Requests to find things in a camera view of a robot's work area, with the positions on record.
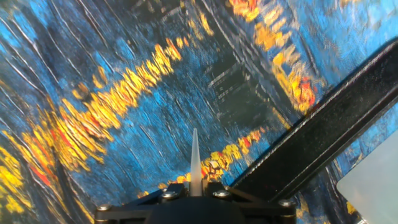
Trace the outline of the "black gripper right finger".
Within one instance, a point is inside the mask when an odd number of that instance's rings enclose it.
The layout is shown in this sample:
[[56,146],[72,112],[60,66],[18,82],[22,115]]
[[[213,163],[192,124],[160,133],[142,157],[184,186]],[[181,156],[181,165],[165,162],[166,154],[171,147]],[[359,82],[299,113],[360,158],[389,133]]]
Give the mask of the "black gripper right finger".
[[205,205],[206,214],[217,223],[296,222],[296,203],[291,200],[266,202],[221,182],[204,183],[203,194],[210,200]]

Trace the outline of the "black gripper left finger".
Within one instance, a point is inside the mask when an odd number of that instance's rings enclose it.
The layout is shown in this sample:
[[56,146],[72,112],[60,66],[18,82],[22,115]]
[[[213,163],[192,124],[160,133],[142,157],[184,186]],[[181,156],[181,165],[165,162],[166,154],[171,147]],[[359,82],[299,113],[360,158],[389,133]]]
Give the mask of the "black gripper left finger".
[[99,205],[95,211],[95,223],[144,223],[160,204],[187,197],[184,184],[170,184],[125,205]]

